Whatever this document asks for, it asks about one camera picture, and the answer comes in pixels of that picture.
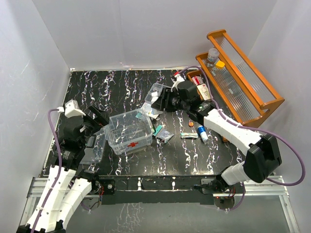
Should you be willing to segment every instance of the wooden rack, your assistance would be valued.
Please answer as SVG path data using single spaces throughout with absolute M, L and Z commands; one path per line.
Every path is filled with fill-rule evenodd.
M 225 67 L 207 67 L 207 52 L 198 54 L 196 60 L 228 105 L 234 118 L 242 125 L 257 128 L 284 102 L 284 98 L 225 30 L 211 32 L 207 38 L 219 51 L 219 59 L 225 63 Z M 200 74 L 201 72 L 196 70 L 187 73 L 187 76 L 191 80 L 191 77 Z

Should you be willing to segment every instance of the marble pattern surface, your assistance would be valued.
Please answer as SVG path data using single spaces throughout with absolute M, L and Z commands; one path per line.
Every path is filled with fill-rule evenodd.
M 176 70 L 127 70 L 127 71 L 77 71 L 71 74 L 65 102 L 78 101 L 83 111 L 94 104 L 111 116 L 140 108 L 152 84 L 171 86 L 171 76 Z M 211 91 L 227 115 L 231 115 L 213 87 Z M 60 116 L 57 130 L 62 134 L 64 115 Z M 230 143 L 222 142 L 219 134 L 207 130 L 205 145 L 198 139 L 180 139 L 180 133 L 196 132 L 197 123 L 189 127 L 189 117 L 184 111 L 161 114 L 155 125 L 161 124 L 174 134 L 167 143 L 153 139 L 151 146 L 134 153 L 116 155 L 106 143 L 103 158 L 98 164 L 80 165 L 98 171 L 99 175 L 202 175 L 217 174 L 225 167 L 239 163 L 245 156 Z M 51 150 L 41 176 L 49 173 Z

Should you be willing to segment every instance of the yellow bottle cap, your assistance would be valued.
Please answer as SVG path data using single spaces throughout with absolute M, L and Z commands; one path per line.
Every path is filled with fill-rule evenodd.
M 216 68 L 218 69 L 222 69 L 224 68 L 225 64 L 222 62 L 222 61 L 218 61 L 216 64 L 215 64 Z

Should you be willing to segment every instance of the water bottle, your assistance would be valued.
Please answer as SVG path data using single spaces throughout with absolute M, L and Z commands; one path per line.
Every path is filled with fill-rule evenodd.
M 211 63 L 214 63 L 217 61 L 219 56 L 219 52 L 217 49 L 212 48 L 208 51 L 207 60 Z
M 207 144 L 207 141 L 208 141 L 208 137 L 207 137 L 207 134 L 206 134 L 206 131 L 205 131 L 205 128 L 204 128 L 204 126 L 199 126 L 198 127 L 198 132 L 199 132 L 199 134 L 200 134 L 200 136 L 201 136 L 201 139 L 202 139 L 202 141 L 204 142 L 204 144 Z

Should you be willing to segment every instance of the white enclosure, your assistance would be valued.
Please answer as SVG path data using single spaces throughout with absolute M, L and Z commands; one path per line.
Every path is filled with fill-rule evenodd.
M 308 0 L 0 0 L 1 232 L 15 232 L 52 138 L 47 111 L 63 100 L 69 68 L 197 65 L 226 29 L 285 102 L 264 123 L 303 155 L 307 176 L 289 188 L 301 228 L 311 227 L 309 156 L 311 3 Z M 57 115 L 52 116 L 54 123 Z M 285 181 L 300 165 L 280 146 Z
M 277 88 L 284 103 L 268 118 L 262 128 L 290 141 L 306 165 L 301 185 L 289 187 L 290 200 L 301 232 L 310 232 L 311 156 L 309 116 L 311 100 L 311 2 L 278 1 L 256 40 L 249 58 L 267 80 Z M 295 155 L 280 143 L 283 164 L 279 174 L 286 182 L 299 179 L 301 168 Z
M 0 232 L 16 232 L 51 142 L 69 68 L 31 1 L 0 1 Z
M 225 28 L 246 54 L 276 0 L 33 0 L 70 68 L 197 64 Z

